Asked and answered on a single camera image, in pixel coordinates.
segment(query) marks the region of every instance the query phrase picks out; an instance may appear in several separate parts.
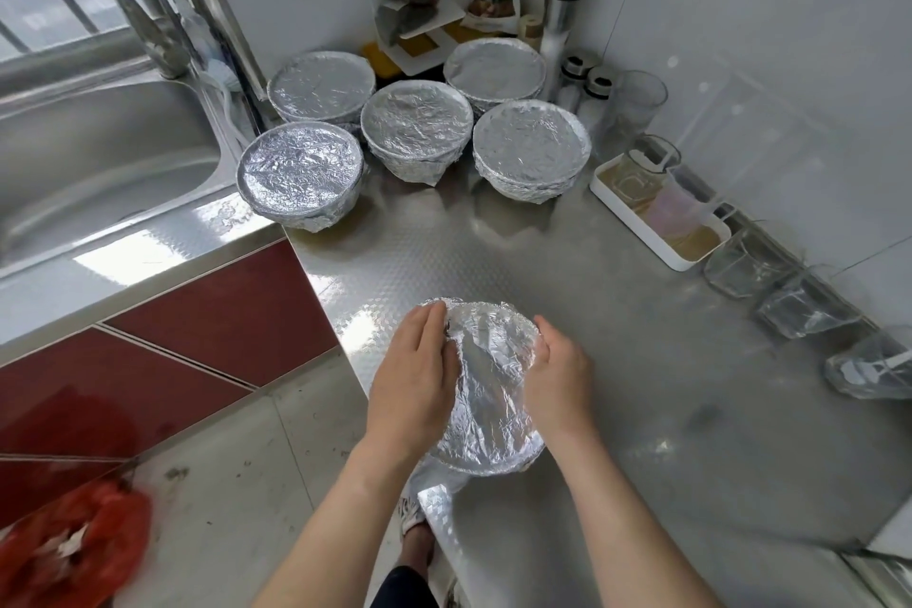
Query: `sink basin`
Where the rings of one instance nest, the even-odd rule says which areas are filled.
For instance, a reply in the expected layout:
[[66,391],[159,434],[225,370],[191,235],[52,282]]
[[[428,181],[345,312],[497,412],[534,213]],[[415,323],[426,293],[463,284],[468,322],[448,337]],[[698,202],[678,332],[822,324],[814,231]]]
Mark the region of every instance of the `sink basin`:
[[231,185],[210,115],[147,72],[0,118],[0,275]]

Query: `red plastic bag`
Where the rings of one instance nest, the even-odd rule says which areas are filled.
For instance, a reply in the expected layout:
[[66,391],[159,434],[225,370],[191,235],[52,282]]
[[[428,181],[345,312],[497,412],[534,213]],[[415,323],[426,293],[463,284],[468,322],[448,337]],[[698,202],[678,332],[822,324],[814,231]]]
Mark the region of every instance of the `red plastic bag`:
[[133,578],[151,526],[142,493],[110,479],[78,487],[0,541],[0,605],[97,608]]

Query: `person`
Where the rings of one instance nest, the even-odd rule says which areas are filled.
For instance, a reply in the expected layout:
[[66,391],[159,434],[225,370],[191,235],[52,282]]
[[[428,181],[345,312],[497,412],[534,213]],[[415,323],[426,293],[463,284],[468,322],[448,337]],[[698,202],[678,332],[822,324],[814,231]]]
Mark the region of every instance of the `person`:
[[[603,604],[722,608],[602,445],[586,354],[545,318],[535,323],[541,335],[525,376],[525,407],[570,488]],[[450,418],[460,367],[445,326],[443,303],[418,306],[402,320],[371,385],[364,437],[256,608],[364,605],[399,494]],[[402,553],[374,608],[437,605],[427,585],[434,537],[416,502],[399,501]]]

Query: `metal table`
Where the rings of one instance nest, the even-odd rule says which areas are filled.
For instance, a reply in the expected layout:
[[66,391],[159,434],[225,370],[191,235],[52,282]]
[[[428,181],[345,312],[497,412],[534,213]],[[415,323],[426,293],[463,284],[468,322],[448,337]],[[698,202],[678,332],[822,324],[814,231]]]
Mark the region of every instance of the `metal table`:
[[[593,357],[613,456],[724,598],[748,596],[745,577],[773,587],[764,600],[796,595],[782,588],[790,580],[831,593],[855,586],[828,574],[844,568],[820,549],[868,540],[906,499],[912,406],[829,389],[813,342],[777,340],[750,303],[725,299],[697,269],[667,268],[589,192],[588,171],[537,206],[503,198],[469,157],[436,188],[369,163],[346,219],[319,234],[288,232],[366,392],[399,319],[428,298],[543,314]],[[522,474],[424,501],[474,604],[599,604],[548,453]],[[796,552],[826,571],[814,579]]]

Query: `aluminum foil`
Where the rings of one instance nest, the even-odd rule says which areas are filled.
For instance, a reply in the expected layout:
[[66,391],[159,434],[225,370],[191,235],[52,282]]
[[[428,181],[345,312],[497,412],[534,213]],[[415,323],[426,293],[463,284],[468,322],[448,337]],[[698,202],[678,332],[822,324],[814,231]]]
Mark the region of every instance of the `aluminum foil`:
[[364,156],[351,133],[318,121],[289,123],[247,147],[237,187],[257,214],[316,232],[355,206],[363,170]]
[[443,300],[462,374],[450,424],[429,456],[470,475],[523,470],[544,448],[522,391],[538,329],[507,303]]
[[563,194],[591,151],[576,116],[546,102],[508,102],[475,125],[475,166],[508,198],[541,203]]
[[377,77],[361,56],[318,50],[291,60],[266,87],[269,101],[286,121],[357,123],[374,93]]
[[429,80],[403,80],[373,95],[361,112],[371,152],[401,180],[437,185],[472,137],[472,107]]
[[541,55],[517,38],[478,38],[453,49],[443,77],[481,116],[503,102],[537,96],[545,66]]

